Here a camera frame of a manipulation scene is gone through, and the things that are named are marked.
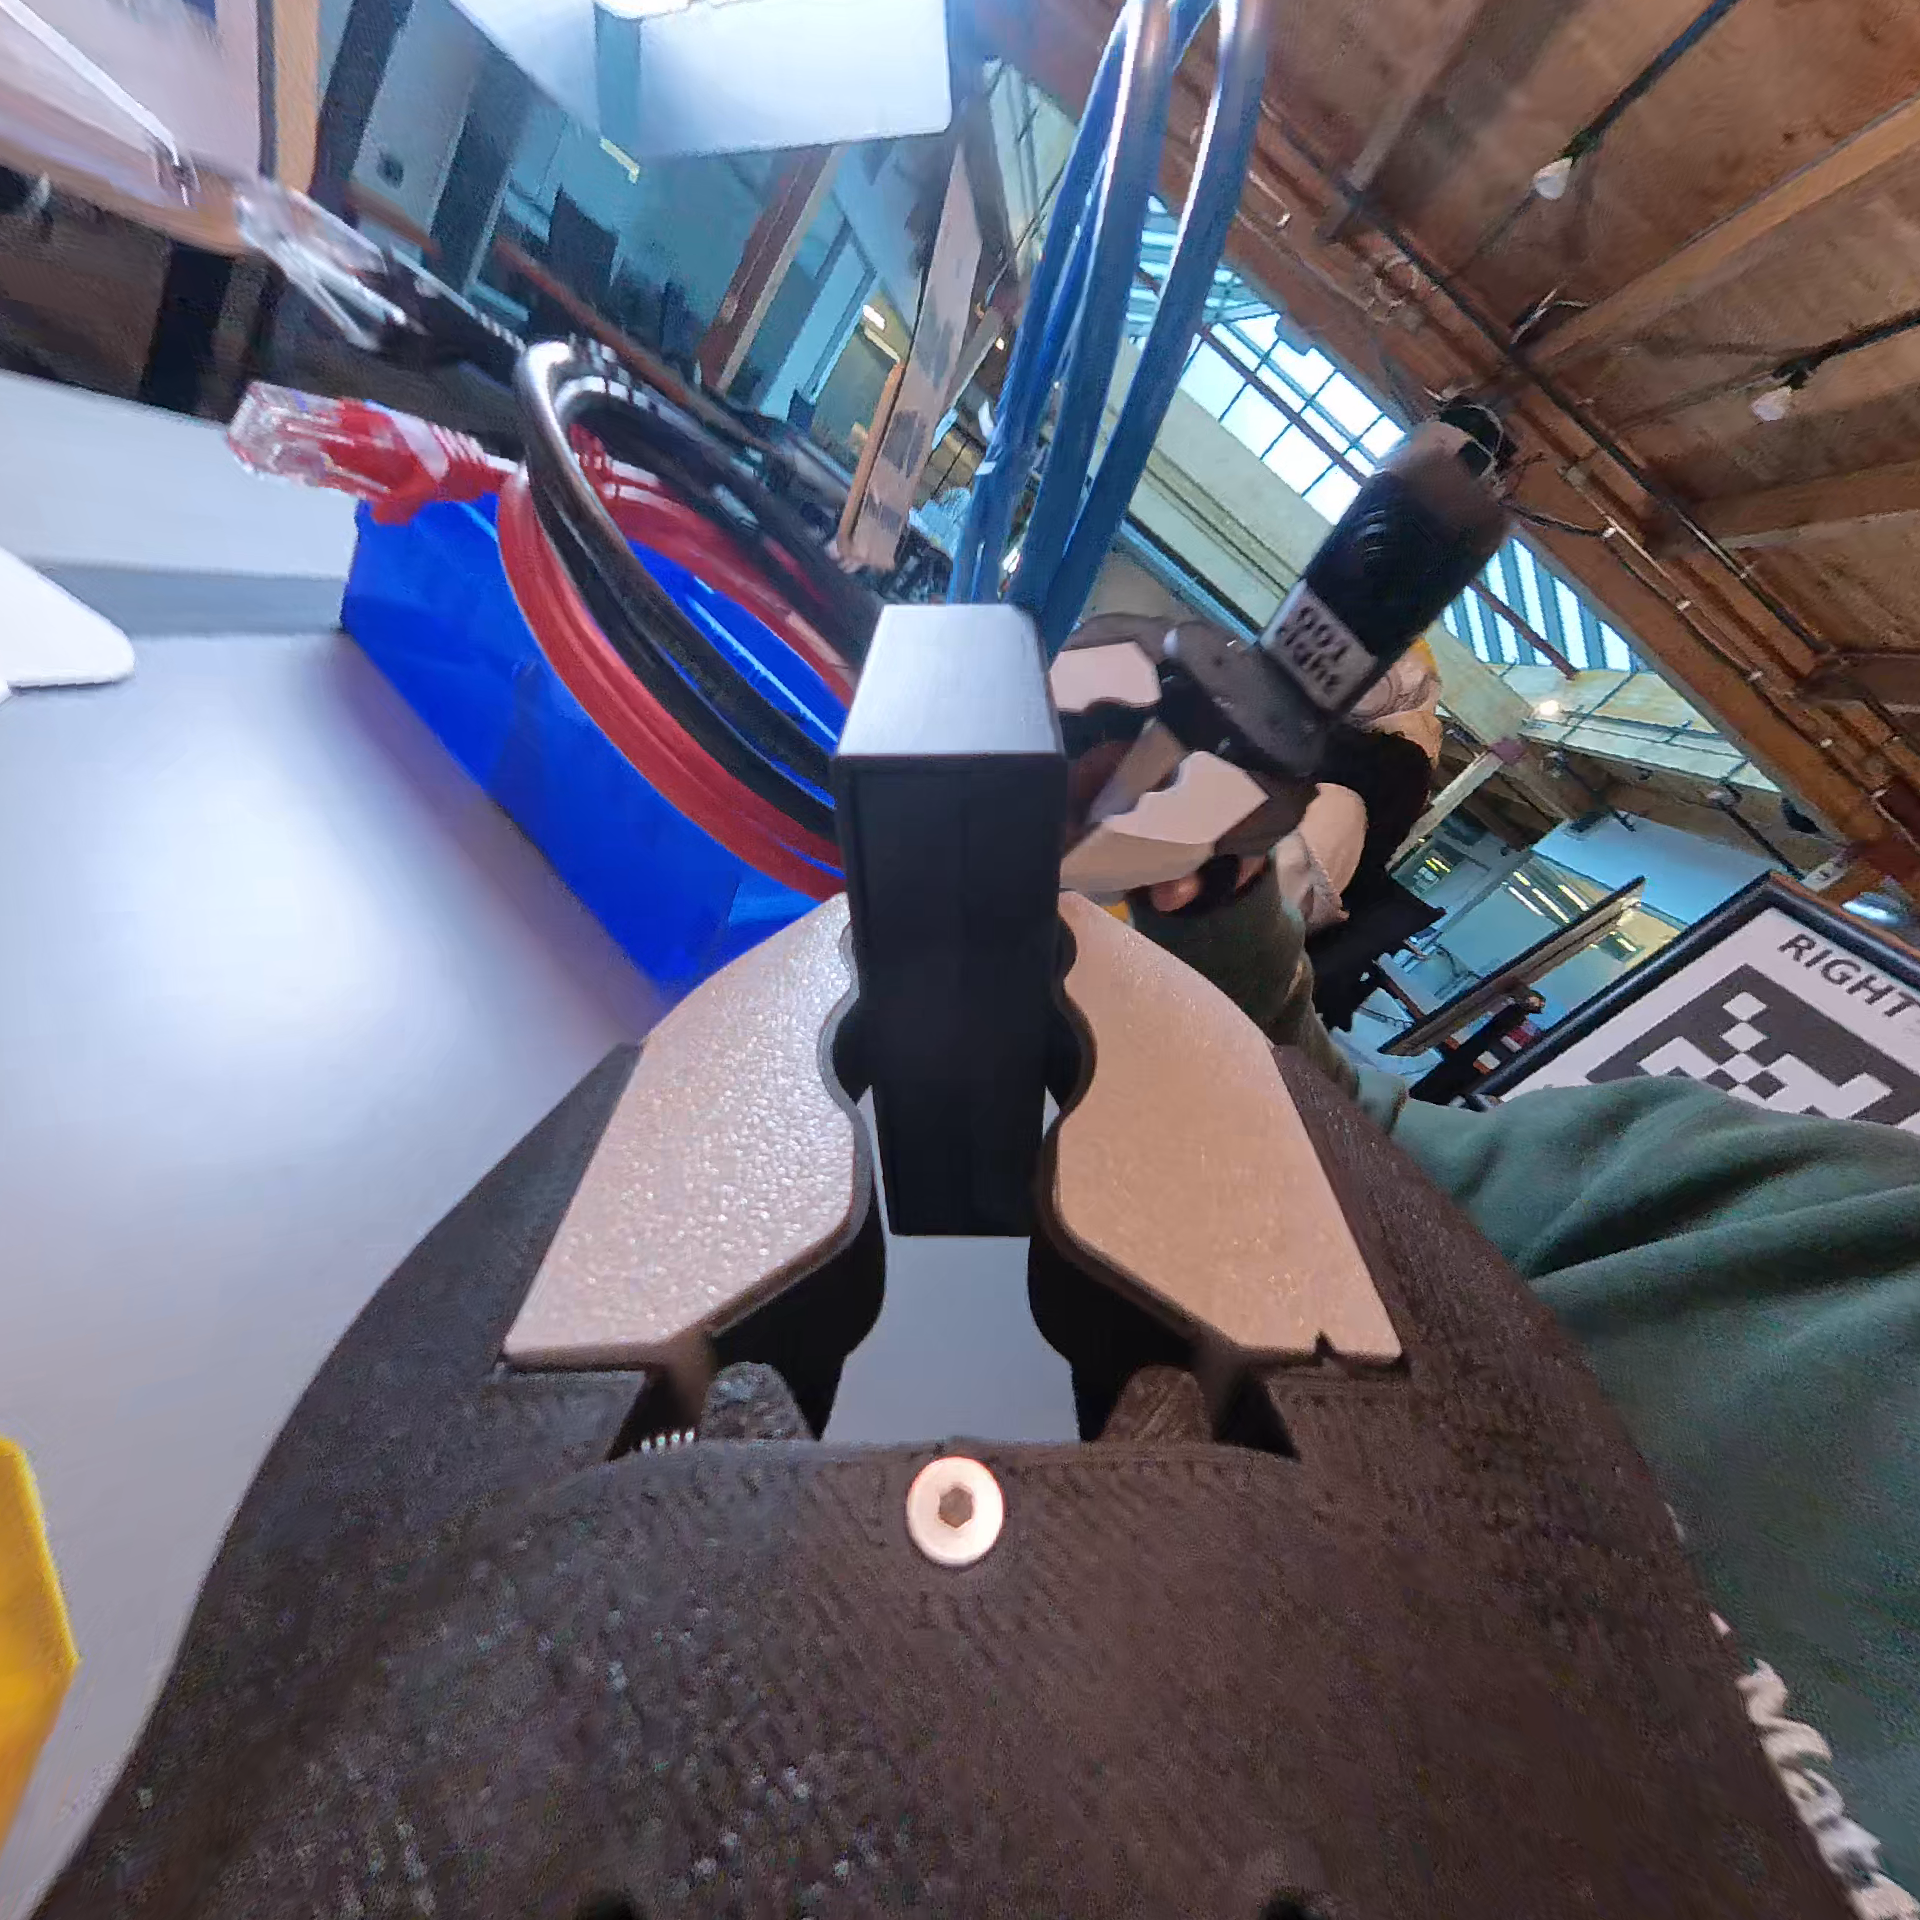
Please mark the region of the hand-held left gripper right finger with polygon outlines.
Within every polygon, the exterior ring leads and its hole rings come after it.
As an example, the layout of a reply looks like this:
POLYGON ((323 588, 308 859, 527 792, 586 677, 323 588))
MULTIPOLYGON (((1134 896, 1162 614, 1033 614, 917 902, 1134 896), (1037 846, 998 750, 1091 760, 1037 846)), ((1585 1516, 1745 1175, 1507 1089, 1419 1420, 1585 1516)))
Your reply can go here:
POLYGON ((1063 896, 1091 1046, 1051 1137, 1074 1256, 1251 1361, 1395 1361, 1402 1338, 1260 1025, 1177 955, 1063 896))

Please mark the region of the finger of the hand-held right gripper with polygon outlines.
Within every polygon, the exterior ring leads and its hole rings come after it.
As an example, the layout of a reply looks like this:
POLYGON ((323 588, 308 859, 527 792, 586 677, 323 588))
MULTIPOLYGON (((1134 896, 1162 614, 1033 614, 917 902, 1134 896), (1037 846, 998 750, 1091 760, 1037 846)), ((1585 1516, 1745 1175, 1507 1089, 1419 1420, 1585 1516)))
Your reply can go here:
POLYGON ((1063 852, 1063 891, 1116 902, 1195 873, 1271 792, 1218 753, 1186 753, 1165 783, 1104 780, 1063 852))
POLYGON ((1141 645, 1067 649, 1051 660, 1051 704, 1067 760, 1125 750, 1158 719, 1162 671, 1141 645))

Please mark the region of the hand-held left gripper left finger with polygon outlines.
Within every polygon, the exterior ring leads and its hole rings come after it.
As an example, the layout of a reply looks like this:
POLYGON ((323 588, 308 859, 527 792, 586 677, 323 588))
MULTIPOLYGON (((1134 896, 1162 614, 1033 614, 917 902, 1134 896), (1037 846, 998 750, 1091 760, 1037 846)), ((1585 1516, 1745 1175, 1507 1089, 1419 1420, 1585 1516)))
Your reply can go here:
POLYGON ((830 896, 647 1035, 500 1340, 508 1368, 696 1371, 852 1244, 871 1155, 825 1085, 849 994, 849 902, 830 896))

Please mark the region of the black network switch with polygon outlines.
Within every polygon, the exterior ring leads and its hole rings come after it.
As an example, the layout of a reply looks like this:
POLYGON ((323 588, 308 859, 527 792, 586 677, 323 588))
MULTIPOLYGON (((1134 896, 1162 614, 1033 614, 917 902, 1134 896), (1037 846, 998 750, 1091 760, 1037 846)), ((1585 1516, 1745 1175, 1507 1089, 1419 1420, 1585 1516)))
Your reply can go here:
POLYGON ((886 1225, 1025 1239, 1067 824, 1033 620, 1003 605, 886 605, 830 753, 830 815, 886 1225))

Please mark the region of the blue plastic bin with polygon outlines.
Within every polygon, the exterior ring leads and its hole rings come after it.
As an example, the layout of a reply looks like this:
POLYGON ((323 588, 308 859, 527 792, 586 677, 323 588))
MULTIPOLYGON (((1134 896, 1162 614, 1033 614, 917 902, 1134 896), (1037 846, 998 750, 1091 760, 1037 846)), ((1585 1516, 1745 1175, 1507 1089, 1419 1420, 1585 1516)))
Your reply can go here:
POLYGON ((812 902, 712 840, 583 712, 518 614, 498 496, 356 516, 342 630, 669 997, 812 902))

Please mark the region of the yellow plastic bin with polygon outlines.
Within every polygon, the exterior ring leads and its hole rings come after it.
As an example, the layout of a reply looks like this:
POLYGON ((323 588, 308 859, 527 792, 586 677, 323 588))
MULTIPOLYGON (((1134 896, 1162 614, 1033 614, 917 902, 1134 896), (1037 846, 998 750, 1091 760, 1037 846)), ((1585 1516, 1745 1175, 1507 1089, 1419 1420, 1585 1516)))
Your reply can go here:
POLYGON ((78 1664, 29 1459, 0 1439, 0 1840, 11 1834, 78 1664))

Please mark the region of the person's right forearm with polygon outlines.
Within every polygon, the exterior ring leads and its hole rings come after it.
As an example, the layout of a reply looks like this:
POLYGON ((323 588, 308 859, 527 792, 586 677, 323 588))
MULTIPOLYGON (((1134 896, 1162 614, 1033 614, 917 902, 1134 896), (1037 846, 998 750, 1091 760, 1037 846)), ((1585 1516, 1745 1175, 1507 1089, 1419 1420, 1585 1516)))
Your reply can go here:
POLYGON ((1297 912, 1263 877, 1134 924, 1348 1095, 1472 1232, 1585 1324, 1707 1301, 1891 1306, 1914 1330, 1920 1150, 1882 1125, 1769 1116, 1693 1082, 1438 1110, 1355 1067, 1313 1007, 1297 912))

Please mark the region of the wooden instruction board stand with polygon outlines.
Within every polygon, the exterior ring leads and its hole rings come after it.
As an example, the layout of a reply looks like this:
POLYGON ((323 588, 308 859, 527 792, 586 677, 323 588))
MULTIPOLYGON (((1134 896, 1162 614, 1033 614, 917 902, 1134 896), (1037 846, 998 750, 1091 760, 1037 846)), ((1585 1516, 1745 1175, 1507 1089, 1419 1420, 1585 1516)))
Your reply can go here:
POLYGON ((1005 342, 1019 273, 996 204, 996 168, 967 132, 897 140, 884 168, 834 188, 876 272, 886 375, 834 526, 845 569, 892 569, 927 466, 983 366, 1005 342))

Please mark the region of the framed marker board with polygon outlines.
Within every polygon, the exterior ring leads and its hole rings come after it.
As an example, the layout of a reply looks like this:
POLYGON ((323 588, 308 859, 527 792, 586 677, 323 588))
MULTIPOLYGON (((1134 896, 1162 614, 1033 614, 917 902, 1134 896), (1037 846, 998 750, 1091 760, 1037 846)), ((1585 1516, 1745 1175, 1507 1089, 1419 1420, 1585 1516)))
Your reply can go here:
POLYGON ((1920 955, 1767 873, 1495 1067, 1471 1104, 1680 1074, 1776 1116, 1920 1126, 1920 955))

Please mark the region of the person's green sweatshirt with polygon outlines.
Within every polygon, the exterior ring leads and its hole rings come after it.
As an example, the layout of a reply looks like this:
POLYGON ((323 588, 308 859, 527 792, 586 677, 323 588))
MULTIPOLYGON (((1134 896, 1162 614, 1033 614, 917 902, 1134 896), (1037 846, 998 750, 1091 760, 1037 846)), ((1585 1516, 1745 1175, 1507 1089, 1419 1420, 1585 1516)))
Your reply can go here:
POLYGON ((1853 1917, 1914 1917, 1914 1275, 1552 1275, 1677 1511, 1767 1775, 1853 1917))

